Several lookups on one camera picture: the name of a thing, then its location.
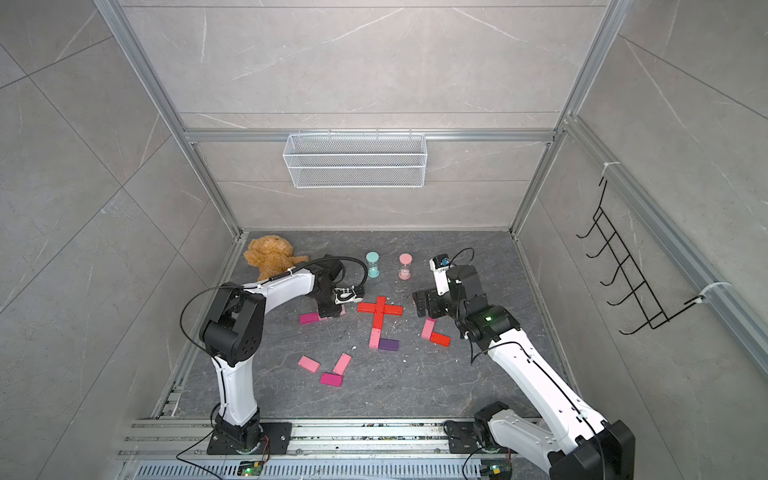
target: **metal vent grill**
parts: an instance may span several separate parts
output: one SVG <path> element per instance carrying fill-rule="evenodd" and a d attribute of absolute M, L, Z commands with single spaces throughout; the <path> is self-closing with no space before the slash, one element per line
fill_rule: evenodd
<path fill-rule="evenodd" d="M 240 460 L 195 460 L 224 478 L 237 476 Z M 464 460 L 380 458 L 373 460 L 330 459 L 295 460 L 273 459 L 258 478 L 262 480 L 367 480 L 389 478 L 422 480 L 440 478 L 459 480 Z M 467 478 L 480 478 L 480 460 L 471 458 L 465 467 Z M 142 461 L 134 480 L 210 480 L 211 475 L 199 468 L 175 460 Z"/>
<path fill-rule="evenodd" d="M 283 158 L 297 188 L 422 187 L 422 134 L 293 134 Z"/>

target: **pink hourglass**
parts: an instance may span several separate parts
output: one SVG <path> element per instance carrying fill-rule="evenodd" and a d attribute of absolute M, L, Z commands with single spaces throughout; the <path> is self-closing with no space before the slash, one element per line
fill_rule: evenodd
<path fill-rule="evenodd" d="M 400 263 L 402 263 L 402 266 L 400 267 L 400 271 L 397 273 L 397 276 L 400 277 L 400 280 L 407 280 L 411 278 L 412 261 L 413 257 L 411 257 L 409 253 L 404 253 L 400 256 Z"/>

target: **magenta wooden block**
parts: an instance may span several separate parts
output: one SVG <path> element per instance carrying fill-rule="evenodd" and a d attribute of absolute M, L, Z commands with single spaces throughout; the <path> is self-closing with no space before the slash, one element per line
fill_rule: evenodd
<path fill-rule="evenodd" d="M 349 365 L 349 361 L 351 359 L 351 356 L 347 355 L 346 353 L 342 353 L 339 362 L 337 362 L 336 366 L 333 367 L 333 372 L 337 375 L 344 375 L 344 370 L 346 370 L 346 367 Z"/>
<path fill-rule="evenodd" d="M 389 350 L 390 352 L 397 352 L 400 350 L 399 340 L 380 339 L 379 350 Z"/>
<path fill-rule="evenodd" d="M 424 328 L 422 329 L 422 338 L 429 340 L 429 337 L 432 336 L 432 331 L 434 329 L 435 320 L 427 318 L 427 320 L 424 322 Z"/>
<path fill-rule="evenodd" d="M 341 386 L 342 380 L 344 380 L 344 377 L 332 373 L 323 373 L 320 376 L 320 383 L 323 385 Z"/>
<path fill-rule="evenodd" d="M 308 356 L 302 356 L 299 360 L 299 366 L 309 370 L 312 373 L 317 373 L 317 369 L 320 368 L 320 364 Z"/>
<path fill-rule="evenodd" d="M 304 313 L 299 316 L 299 325 L 307 325 L 309 323 L 319 322 L 320 320 L 322 320 L 322 318 L 320 318 L 318 312 Z"/>

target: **wooden block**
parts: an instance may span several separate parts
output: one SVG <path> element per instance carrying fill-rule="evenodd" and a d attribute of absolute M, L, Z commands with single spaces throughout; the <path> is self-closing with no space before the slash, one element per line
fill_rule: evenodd
<path fill-rule="evenodd" d="M 357 304 L 357 311 L 360 313 L 374 313 L 376 311 L 376 304 L 360 302 Z"/>
<path fill-rule="evenodd" d="M 441 333 L 432 332 L 432 335 L 429 336 L 429 341 L 437 343 L 438 345 L 448 346 L 451 344 L 451 337 L 442 335 Z"/>
<path fill-rule="evenodd" d="M 368 344 L 369 347 L 372 349 L 378 349 L 379 348 L 379 340 L 382 338 L 382 330 L 381 329 L 371 329 L 371 341 Z"/>
<path fill-rule="evenodd" d="M 384 328 L 384 312 L 376 312 L 373 314 L 373 328 L 379 330 Z"/>
<path fill-rule="evenodd" d="M 320 383 L 323 385 L 330 385 L 330 386 L 341 386 L 341 382 L 344 380 L 344 377 L 341 375 L 334 375 L 332 373 L 323 373 L 320 376 Z"/>
<path fill-rule="evenodd" d="M 399 305 L 385 305 L 384 313 L 386 315 L 402 315 L 402 307 Z"/>
<path fill-rule="evenodd" d="M 346 370 L 346 367 L 349 365 L 349 361 L 351 359 L 351 356 L 347 355 L 346 353 L 342 353 L 341 358 L 338 362 L 336 362 L 336 366 L 333 367 L 333 372 L 337 375 L 344 375 L 344 370 Z"/>
<path fill-rule="evenodd" d="M 432 336 L 432 331 L 435 328 L 435 320 L 428 318 L 424 322 L 424 328 L 422 329 L 422 338 L 429 340 L 429 337 Z"/>
<path fill-rule="evenodd" d="M 312 373 L 317 373 L 317 369 L 320 368 L 320 364 L 315 362 L 308 356 L 302 356 L 299 360 L 299 366 L 309 370 Z"/>
<path fill-rule="evenodd" d="M 320 318 L 318 312 L 304 313 L 299 316 L 299 325 L 308 325 L 310 323 L 319 322 L 320 320 L 322 320 L 322 318 Z"/>
<path fill-rule="evenodd" d="M 397 352 L 400 350 L 399 340 L 381 339 L 379 340 L 379 350 L 389 350 L 390 352 Z"/>

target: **zip tie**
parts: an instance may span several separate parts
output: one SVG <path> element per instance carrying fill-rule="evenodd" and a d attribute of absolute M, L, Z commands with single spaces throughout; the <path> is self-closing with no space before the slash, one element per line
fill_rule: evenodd
<path fill-rule="evenodd" d="M 713 282 L 713 283 L 710 283 L 709 285 L 705 286 L 699 292 L 699 296 L 694 300 L 694 303 L 703 303 L 704 302 L 704 298 L 706 298 L 707 291 L 709 289 L 711 289 L 711 288 L 714 288 L 715 286 L 720 286 L 720 285 L 722 285 L 722 286 L 726 286 L 726 285 L 733 286 L 729 282 Z"/>
<path fill-rule="evenodd" d="M 603 177 L 605 177 L 605 169 L 606 169 L 606 168 L 608 168 L 608 165 L 616 165 L 616 164 L 620 164 L 620 163 L 621 163 L 621 162 L 605 162 L 605 163 L 603 164 L 603 171 L 602 171 L 601 175 L 602 175 Z"/>

